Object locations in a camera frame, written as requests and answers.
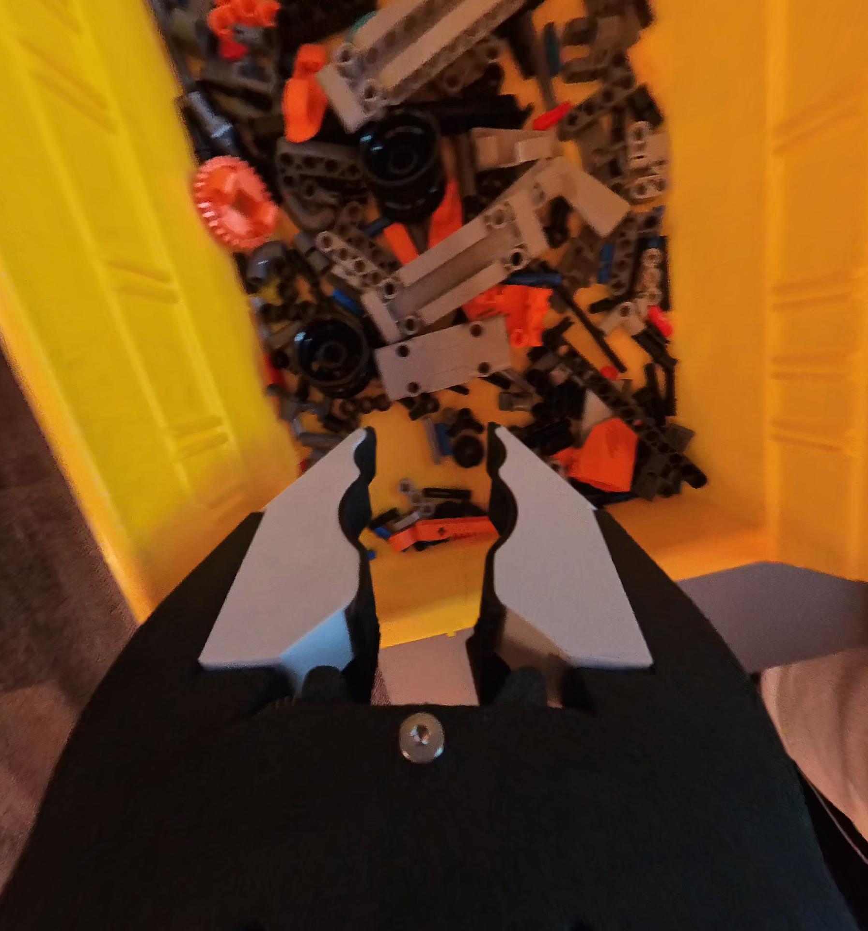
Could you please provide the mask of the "grey plate with four holes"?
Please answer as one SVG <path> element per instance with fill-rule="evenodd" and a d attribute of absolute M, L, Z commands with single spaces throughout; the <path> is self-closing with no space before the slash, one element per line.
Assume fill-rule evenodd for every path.
<path fill-rule="evenodd" d="M 419 335 L 383 346 L 373 355 L 385 392 L 394 401 L 464 385 L 512 364 L 502 317 Z"/>

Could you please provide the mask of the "orange bracket piece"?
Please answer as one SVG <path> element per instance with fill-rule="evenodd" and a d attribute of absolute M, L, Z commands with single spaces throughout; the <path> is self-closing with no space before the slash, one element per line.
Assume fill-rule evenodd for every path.
<path fill-rule="evenodd" d="M 552 296 L 550 288 L 499 285 L 466 302 L 463 312 L 469 320 L 503 318 L 511 346 L 533 348 L 543 344 Z"/>

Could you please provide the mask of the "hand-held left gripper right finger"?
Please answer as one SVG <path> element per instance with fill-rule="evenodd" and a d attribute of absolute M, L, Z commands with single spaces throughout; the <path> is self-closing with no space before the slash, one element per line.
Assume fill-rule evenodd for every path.
<path fill-rule="evenodd" d="M 518 669 L 533 669 L 551 702 L 575 670 L 651 670 L 596 507 L 502 425 L 488 427 L 486 469 L 497 538 L 468 643 L 479 702 Z"/>

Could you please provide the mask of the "orange gear wheel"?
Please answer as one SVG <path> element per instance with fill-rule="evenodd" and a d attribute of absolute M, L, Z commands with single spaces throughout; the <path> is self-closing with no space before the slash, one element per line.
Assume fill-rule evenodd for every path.
<path fill-rule="evenodd" d="M 252 252 L 277 230 L 277 203 L 261 175 L 240 157 L 203 162 L 191 181 L 191 194 L 209 234 L 231 252 Z"/>

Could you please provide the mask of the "orange panel piece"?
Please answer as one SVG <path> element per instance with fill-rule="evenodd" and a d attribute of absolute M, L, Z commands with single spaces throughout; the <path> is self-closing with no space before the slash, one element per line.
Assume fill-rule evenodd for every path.
<path fill-rule="evenodd" d="M 592 427 L 568 467 L 572 481 L 605 493 L 630 492 L 637 461 L 638 438 L 630 425 L 610 418 Z"/>

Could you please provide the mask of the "orange flat beam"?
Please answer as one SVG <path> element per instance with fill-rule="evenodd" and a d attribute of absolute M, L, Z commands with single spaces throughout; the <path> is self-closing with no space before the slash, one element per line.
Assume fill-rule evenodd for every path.
<path fill-rule="evenodd" d="M 393 532 L 388 539 L 395 552 L 404 552 L 418 544 L 433 544 L 452 540 L 493 538 L 498 531 L 487 516 L 420 519 L 403 530 Z"/>

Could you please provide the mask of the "black wheel hub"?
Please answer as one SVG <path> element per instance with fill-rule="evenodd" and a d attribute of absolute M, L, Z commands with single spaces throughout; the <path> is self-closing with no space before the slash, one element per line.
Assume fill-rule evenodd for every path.
<path fill-rule="evenodd" d="M 316 312 L 303 322 L 291 348 L 298 374 L 329 398 L 350 400 L 372 379 L 368 336 L 347 313 Z"/>
<path fill-rule="evenodd" d="M 426 111 L 400 108 L 359 135 L 363 174 L 382 216 L 418 223 L 431 216 L 446 191 L 438 122 Z"/>

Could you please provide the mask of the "grey rectangular frame piece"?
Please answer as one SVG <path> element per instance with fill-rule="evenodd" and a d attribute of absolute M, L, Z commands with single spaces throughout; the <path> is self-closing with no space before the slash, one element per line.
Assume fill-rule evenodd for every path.
<path fill-rule="evenodd" d="M 385 343 L 411 338 L 501 285 L 547 246 L 531 198 L 515 194 L 367 289 L 361 303 Z"/>

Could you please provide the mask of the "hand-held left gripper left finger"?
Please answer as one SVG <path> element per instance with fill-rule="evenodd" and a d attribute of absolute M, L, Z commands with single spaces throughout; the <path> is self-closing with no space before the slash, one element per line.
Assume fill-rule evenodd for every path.
<path fill-rule="evenodd" d="M 296 692 L 317 668 L 369 699 L 381 643 L 368 549 L 377 436 L 361 427 L 262 512 L 198 662 L 269 669 Z"/>

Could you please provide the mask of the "large grey frame piece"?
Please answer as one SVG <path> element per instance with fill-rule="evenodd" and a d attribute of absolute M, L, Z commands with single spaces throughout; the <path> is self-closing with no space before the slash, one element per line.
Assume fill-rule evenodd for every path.
<path fill-rule="evenodd" d="M 341 43 L 316 81 L 348 134 L 383 117 L 438 76 L 523 1 L 397 1 Z"/>

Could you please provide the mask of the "yellow plastic bin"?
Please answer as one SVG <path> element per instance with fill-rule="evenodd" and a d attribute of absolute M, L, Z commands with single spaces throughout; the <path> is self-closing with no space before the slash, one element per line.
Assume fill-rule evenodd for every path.
<path fill-rule="evenodd" d="M 653 2 L 700 492 L 615 518 L 674 578 L 868 582 L 868 2 Z M 0 340 L 139 621 L 296 477 L 143 2 L 0 2 Z"/>

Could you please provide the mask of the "pile of building bricks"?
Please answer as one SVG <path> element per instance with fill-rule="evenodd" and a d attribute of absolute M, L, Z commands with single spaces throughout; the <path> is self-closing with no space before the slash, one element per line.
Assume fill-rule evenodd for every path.
<path fill-rule="evenodd" d="M 669 136 L 648 2 L 149 2 L 197 167 L 312 463 L 393 404 L 479 469 L 489 413 L 599 509 L 707 485 L 677 422 Z"/>

